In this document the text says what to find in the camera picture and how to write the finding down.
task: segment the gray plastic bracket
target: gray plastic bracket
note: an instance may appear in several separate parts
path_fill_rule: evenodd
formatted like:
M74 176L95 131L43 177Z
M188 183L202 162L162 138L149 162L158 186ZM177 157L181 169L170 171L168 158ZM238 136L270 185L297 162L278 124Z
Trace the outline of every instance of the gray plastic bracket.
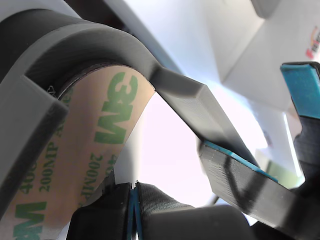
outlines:
M0 84L0 216L68 108L26 76Z

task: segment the blurry object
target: blurry object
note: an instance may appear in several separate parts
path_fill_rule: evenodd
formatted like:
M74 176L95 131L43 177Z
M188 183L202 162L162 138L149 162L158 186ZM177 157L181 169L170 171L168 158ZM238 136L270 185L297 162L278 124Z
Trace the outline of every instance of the blurry object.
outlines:
M251 0L256 14L263 19L269 18L281 0Z

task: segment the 3m logo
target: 3m logo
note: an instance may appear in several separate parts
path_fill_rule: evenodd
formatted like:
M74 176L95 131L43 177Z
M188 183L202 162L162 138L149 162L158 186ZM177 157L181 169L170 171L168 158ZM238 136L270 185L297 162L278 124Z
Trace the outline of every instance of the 3m logo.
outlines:
M123 144L126 130L116 123L128 121L131 117L138 90L138 79L131 76L128 85L123 85L124 72L117 73L111 80L107 90L108 101L103 103L102 112L105 115L99 117L98 126L106 131L95 132L94 141L101 144Z
M315 57L315 54L319 50L319 45L320 45L320 31L317 33L318 27L315 26L312 33L311 33L311 38L310 38L310 48L308 48L305 52L305 55L313 60Z
M39 234L42 233L42 223L45 216L36 211L45 210L47 202L34 202L27 204L19 204L15 208L15 217L18 219L27 219L23 223L14 226L13 237L15 240L40 240Z

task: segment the dark gray plastic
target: dark gray plastic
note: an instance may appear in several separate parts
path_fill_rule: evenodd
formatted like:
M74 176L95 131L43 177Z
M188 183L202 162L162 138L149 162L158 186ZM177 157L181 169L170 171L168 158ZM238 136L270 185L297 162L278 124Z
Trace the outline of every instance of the dark gray plastic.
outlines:
M208 87L163 68L146 47L132 35L102 24L77 18L72 19L72 17L53 11L40 9L17 13L1 22L0 35L5 36L0 38L0 43L2 43L0 44L0 63L5 66L0 70L0 76L5 75L0 84L0 96L3 100L0 101L3 108L0 116L10 114L8 108L4 106L7 104L4 99L8 93L14 93L15 81L21 76L26 76L36 83L35 86L39 86L37 88L40 91L38 98L41 96L49 98L52 104L61 107L58 100L49 96L45 91L53 88L59 92L66 83L63 76L70 69L92 61L121 64L132 67L144 75L200 138L228 148L249 162L256 164ZM28 102L21 96L19 99ZM47 116L45 115L45 107L32 106L31 113L36 114L39 111L39 118ZM6 119L1 126L8 129L16 128L15 121L9 119L11 118ZM33 131L35 128L31 119L26 123L31 126L29 130ZM50 123L47 127L52 129L55 126ZM47 131L47 133L48 135L52 134L52 131ZM12 139L20 138L21 141L26 141L24 142L25 146L32 144L28 141L34 141L34 139L28 138L27 132L23 134L19 135L15 132ZM1 147L11 148L5 143ZM39 145L35 151L40 152L42 147ZM7 156L4 153L0 152L0 156L1 159L4 159L3 161L8 161L4 157ZM25 160L25 165L19 168L19 165L14 163L18 160L16 157L18 156L13 154L10 158L10 164L17 166L14 169L15 172L11 171L12 169L9 170L10 167L0 168L0 175L14 179L16 175L25 173L28 166L31 166L35 160L31 155L27 156L29 162ZM18 180L20 179L18 177L17 181L14 181L17 185L8 190L10 192L8 195L13 196L19 186ZM6 198L6 194L3 194L0 188L0 196Z
M255 240L246 218L228 205L176 209L147 219L145 240Z

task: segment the blue tape strip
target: blue tape strip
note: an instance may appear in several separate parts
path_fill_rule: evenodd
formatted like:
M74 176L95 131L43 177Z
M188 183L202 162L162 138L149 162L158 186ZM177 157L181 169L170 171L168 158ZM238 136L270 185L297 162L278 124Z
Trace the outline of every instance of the blue tape strip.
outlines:
M126 228L126 239L132 239L133 221L134 221L134 190L130 190L129 205L128 205L128 224Z
M135 213L135 221L136 221L136 231L138 233L139 240L143 240L139 193L138 193L137 187L135 187L133 190L133 199L134 199L134 213Z
M230 157L234 158L235 160L237 160L238 162L242 163L243 165L246 165L248 168L252 169L255 172L261 173L263 175L265 175L266 177L268 177L269 179L275 181L276 183L278 182L278 180L276 178L274 178L273 176L269 175L268 173L266 173L265 171L262 171L259 167L257 167L256 165L253 165L251 162L248 162L247 160L243 159L242 157L240 157L239 155L235 154L234 152L225 149L221 146L218 146L210 141L204 141L204 144L212 149L215 149L219 152L222 152L224 154L229 155Z
M281 72L300 116L320 119L320 79L309 64L283 64Z

